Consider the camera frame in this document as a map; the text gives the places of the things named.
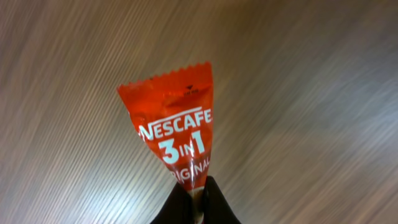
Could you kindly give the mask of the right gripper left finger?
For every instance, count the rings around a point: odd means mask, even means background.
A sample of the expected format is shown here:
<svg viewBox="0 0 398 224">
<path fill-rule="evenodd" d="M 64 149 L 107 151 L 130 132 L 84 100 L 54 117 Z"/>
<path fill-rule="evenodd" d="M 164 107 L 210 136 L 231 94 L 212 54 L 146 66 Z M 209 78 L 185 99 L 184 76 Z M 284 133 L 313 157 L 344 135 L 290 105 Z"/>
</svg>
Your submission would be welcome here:
<svg viewBox="0 0 398 224">
<path fill-rule="evenodd" d="M 179 183 L 176 183 L 150 224 L 192 224 L 192 205 L 192 197 Z"/>
</svg>

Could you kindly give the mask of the red Nescafe coffee stick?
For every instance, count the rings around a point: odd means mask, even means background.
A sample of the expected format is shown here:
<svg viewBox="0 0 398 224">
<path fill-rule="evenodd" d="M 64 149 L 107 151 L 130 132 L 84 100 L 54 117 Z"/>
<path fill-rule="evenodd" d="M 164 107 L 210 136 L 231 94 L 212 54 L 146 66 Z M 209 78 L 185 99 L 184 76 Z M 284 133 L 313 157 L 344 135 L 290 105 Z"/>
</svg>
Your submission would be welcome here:
<svg viewBox="0 0 398 224">
<path fill-rule="evenodd" d="M 201 196 L 213 141 L 211 63 L 119 85 L 117 91 L 139 137 L 191 196 L 194 223 L 203 223 Z"/>
</svg>

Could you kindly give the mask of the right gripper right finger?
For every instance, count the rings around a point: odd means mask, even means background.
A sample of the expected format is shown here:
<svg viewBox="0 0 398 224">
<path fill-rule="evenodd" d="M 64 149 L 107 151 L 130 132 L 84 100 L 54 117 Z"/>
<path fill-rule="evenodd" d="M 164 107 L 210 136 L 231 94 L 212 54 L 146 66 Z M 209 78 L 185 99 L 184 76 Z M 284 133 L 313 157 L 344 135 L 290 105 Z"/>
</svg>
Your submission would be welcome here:
<svg viewBox="0 0 398 224">
<path fill-rule="evenodd" d="M 212 176 L 206 178 L 202 207 L 204 224 L 241 224 Z"/>
</svg>

